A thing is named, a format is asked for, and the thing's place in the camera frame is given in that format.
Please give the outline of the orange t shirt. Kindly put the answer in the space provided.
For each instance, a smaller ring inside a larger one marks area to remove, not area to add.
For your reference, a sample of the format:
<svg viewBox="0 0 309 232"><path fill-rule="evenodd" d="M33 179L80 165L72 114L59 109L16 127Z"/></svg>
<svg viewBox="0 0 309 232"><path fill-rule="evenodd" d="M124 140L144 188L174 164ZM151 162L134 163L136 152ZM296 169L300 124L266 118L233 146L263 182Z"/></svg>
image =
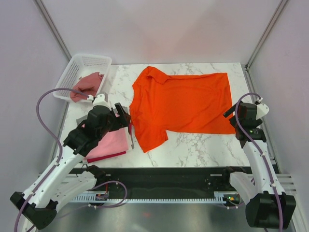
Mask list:
<svg viewBox="0 0 309 232"><path fill-rule="evenodd" d="M234 134L223 114L232 107L228 75L167 75L148 66L132 85L129 107L135 136L144 153L168 140L167 131Z"/></svg>

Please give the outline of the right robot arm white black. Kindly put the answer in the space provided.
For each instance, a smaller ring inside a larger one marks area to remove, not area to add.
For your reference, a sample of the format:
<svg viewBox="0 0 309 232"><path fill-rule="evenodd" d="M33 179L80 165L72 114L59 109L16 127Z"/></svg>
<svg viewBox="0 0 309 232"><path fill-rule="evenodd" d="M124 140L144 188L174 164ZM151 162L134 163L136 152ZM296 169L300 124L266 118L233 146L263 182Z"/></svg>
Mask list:
<svg viewBox="0 0 309 232"><path fill-rule="evenodd" d="M296 201L293 195L285 192L269 157L267 139L260 128L262 117L268 112L264 103L239 101L224 113L235 129L236 139L248 158L253 176L230 168L230 173L221 178L221 184L226 190L238 192L245 204L250 227L283 231L289 226Z"/></svg>

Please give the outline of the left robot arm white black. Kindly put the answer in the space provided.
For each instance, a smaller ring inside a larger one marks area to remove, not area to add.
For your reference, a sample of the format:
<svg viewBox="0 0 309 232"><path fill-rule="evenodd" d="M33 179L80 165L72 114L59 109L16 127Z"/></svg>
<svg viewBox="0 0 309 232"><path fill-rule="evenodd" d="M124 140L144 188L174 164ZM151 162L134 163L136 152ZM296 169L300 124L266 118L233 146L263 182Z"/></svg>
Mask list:
<svg viewBox="0 0 309 232"><path fill-rule="evenodd" d="M92 188L103 189L106 178L99 174L100 170L95 165L87 168L67 189L60 188L60 184L107 133L129 124L130 115L120 103L116 103L115 107L108 107L106 102L93 104L86 118L69 132L63 143L59 143L59 155L39 178L25 191L11 195L10 201L18 209L18 217L24 216L33 227L42 230L77 195Z"/></svg>

